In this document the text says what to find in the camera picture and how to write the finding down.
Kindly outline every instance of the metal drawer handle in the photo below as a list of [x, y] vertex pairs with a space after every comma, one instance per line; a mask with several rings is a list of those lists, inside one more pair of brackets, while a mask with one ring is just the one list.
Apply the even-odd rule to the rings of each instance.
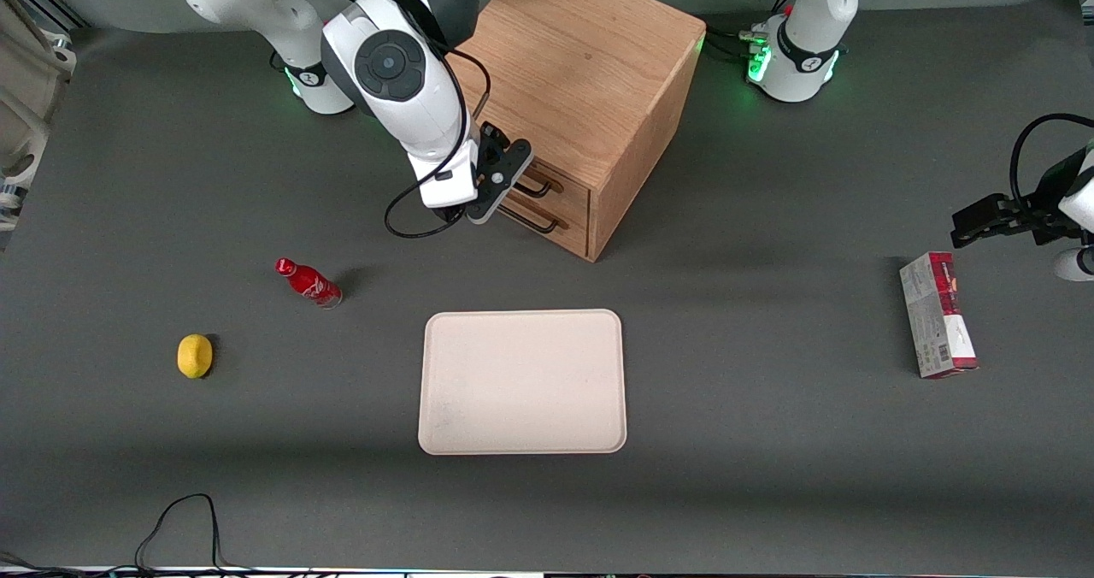
[[517, 223], [524, 224], [525, 228], [527, 228], [529, 230], [533, 230], [535, 232], [539, 232], [540, 234], [550, 234], [550, 232], [555, 231], [555, 228], [559, 227], [559, 220], [558, 219], [551, 219], [550, 223], [547, 224], [546, 228], [544, 228], [544, 227], [542, 227], [542, 224], [535, 224], [532, 221], [528, 221], [527, 219], [524, 219], [520, 215], [516, 215], [515, 212], [513, 212], [513, 211], [509, 210], [508, 208], [503, 207], [503, 205], [500, 205], [498, 207], [498, 210], [500, 212], [502, 212], [502, 215], [504, 215], [505, 217], [508, 217], [508, 218], [510, 218], [512, 220], [515, 220]]
[[533, 199], [538, 200], [539, 197], [546, 196], [547, 194], [550, 193], [550, 189], [554, 189], [555, 187], [554, 185], [551, 185], [550, 181], [547, 181], [539, 189], [531, 189], [528, 187], [525, 187], [524, 185], [521, 185], [520, 183], [513, 185], [513, 188], [515, 188], [520, 193], [523, 193], [527, 197], [532, 197]]

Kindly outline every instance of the red bottle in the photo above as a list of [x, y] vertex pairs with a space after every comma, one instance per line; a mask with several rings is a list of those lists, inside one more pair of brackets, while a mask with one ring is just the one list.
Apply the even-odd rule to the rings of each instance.
[[318, 304], [321, 309], [334, 309], [341, 302], [341, 290], [328, 281], [312, 266], [299, 266], [293, 259], [277, 259], [277, 271], [289, 278], [289, 285], [296, 293]]

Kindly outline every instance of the lemon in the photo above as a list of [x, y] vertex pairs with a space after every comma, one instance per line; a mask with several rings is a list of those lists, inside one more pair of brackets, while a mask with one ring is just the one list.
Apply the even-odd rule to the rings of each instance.
[[178, 344], [178, 370], [191, 380], [205, 375], [212, 367], [212, 344], [202, 335], [190, 335]]

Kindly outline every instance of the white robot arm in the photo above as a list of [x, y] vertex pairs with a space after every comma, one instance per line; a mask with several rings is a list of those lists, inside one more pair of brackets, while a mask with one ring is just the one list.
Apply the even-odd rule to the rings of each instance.
[[1019, 158], [1036, 127], [1063, 119], [1094, 127], [1094, 119], [1070, 114], [1036, 118], [1019, 136], [1011, 154], [1011, 196], [992, 194], [954, 212], [954, 248], [977, 240], [1032, 232], [1037, 245], [1078, 239], [1082, 246], [1056, 255], [1052, 270], [1069, 281], [1094, 281], [1094, 140], [1048, 169], [1028, 195], [1019, 189]]
[[214, 24], [255, 30], [284, 60], [293, 86], [312, 111], [338, 114], [353, 106], [326, 74], [319, 59], [323, 21], [304, 0], [186, 0]]
[[790, 16], [775, 13], [753, 25], [755, 57], [746, 76], [780, 102], [804, 102], [831, 79], [838, 45], [859, 12], [859, 0], [796, 0]]
[[532, 162], [527, 141], [476, 125], [444, 60], [477, 20], [478, 0], [357, 0], [323, 30], [326, 70], [406, 149], [417, 182], [403, 195], [453, 222], [484, 223]]

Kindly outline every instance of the table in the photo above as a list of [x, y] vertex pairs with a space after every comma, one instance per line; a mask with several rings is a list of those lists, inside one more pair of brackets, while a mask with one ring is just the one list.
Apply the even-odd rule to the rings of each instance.
[[[124, 563], [168, 500], [202, 490], [226, 555], [252, 565], [1094, 570], [1090, 286], [1055, 279], [1055, 248], [1025, 238], [959, 252], [982, 368], [932, 382], [896, 281], [950, 247], [951, 212], [1005, 188], [1025, 123], [1090, 113], [1073, 0], [864, 12], [804, 105], [703, 57], [596, 265], [508, 221], [389, 238], [398, 146], [363, 115], [309, 114], [260, 37], [77, 39], [0, 262], [4, 548]], [[1028, 182], [1087, 135], [1036, 135]], [[348, 299], [309, 305], [281, 255]], [[543, 308], [621, 316], [625, 449], [426, 455], [427, 320]], [[220, 343], [206, 381], [174, 368], [195, 332]], [[181, 508], [150, 559], [207, 563], [208, 535], [203, 508]]]

